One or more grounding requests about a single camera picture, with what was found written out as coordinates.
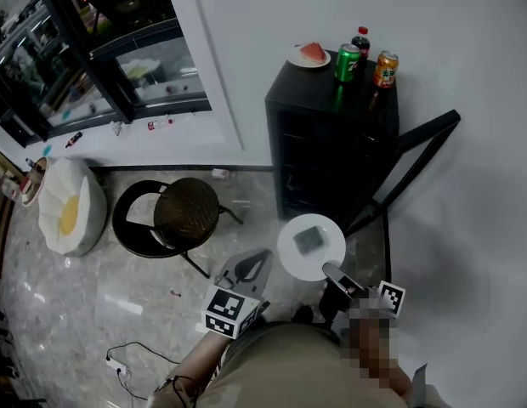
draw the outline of window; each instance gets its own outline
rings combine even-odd
[[[22,145],[211,110],[171,0],[3,0],[0,97]]]

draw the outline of watermelon slice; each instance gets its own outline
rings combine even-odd
[[[311,62],[316,62],[317,64],[323,64],[326,62],[326,54],[324,50],[317,42],[312,42],[311,44],[304,45],[299,49],[299,53]]]

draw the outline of marble floor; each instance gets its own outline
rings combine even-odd
[[[271,302],[267,319],[289,320],[301,303],[318,303],[323,282],[296,280],[277,259],[276,241],[284,223],[276,215],[271,173],[242,172],[215,180],[208,171],[116,171],[99,178],[111,208],[137,181],[171,183],[187,176],[206,180],[220,202],[245,221],[241,226],[223,215],[209,241],[190,253],[212,278],[228,257],[268,247],[275,261],[264,292]],[[128,219],[151,224],[156,198],[137,200]],[[0,308],[8,316],[14,343],[5,343],[5,348],[21,372],[14,381],[16,390],[25,398],[45,398],[52,407],[144,406],[142,400],[131,401],[106,365],[107,349],[138,341],[181,360],[202,337],[195,328],[209,280],[182,258],[149,260],[128,252],[118,243],[110,219],[92,251],[82,258],[65,258],[46,248],[37,217],[37,205],[15,206],[0,281]],[[361,282],[382,279],[378,223],[348,240],[344,265]],[[172,295],[172,289],[181,297]],[[144,397],[173,367],[136,345],[113,355],[131,371],[129,388]]]

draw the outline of power strip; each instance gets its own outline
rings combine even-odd
[[[109,355],[108,359],[105,358],[105,361],[106,361],[107,365],[109,367],[111,367],[112,369],[114,369],[115,371],[120,370],[120,374],[121,375],[126,376],[128,374],[128,368],[124,364],[119,363],[118,361],[116,361],[110,355]]]

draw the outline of orange soda can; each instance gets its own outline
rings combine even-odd
[[[391,88],[394,85],[398,66],[400,66],[398,55],[384,50],[377,59],[373,83],[380,88]]]

